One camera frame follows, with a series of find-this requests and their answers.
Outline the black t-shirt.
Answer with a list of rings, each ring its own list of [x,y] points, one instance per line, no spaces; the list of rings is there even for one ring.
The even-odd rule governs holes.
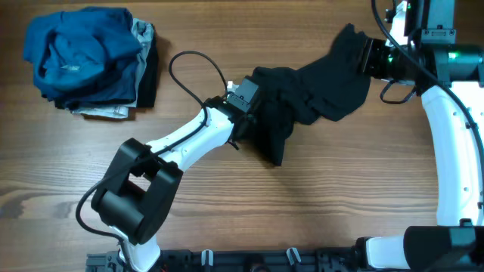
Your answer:
[[[366,100],[369,76],[359,72],[368,37],[349,23],[328,53],[297,70],[258,66],[248,79],[258,87],[251,113],[234,127],[234,141],[248,141],[273,165],[284,157],[296,123],[312,125],[323,117],[337,122]]]

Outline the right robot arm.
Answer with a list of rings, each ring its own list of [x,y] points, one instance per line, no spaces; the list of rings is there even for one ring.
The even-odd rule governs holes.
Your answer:
[[[436,224],[401,236],[365,237],[362,270],[483,269],[483,49],[459,44],[453,1],[395,1],[376,17],[383,39],[368,39],[361,71],[388,86],[411,85],[433,137]]]

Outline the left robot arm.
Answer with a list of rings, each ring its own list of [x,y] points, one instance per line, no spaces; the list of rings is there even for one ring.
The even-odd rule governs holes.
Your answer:
[[[249,79],[228,83],[226,97],[204,103],[173,133],[143,144],[134,138],[117,150],[92,198],[92,208],[119,235],[125,270],[149,271],[161,255],[156,233],[166,220],[182,175],[209,151],[229,142],[256,104],[259,87]]]

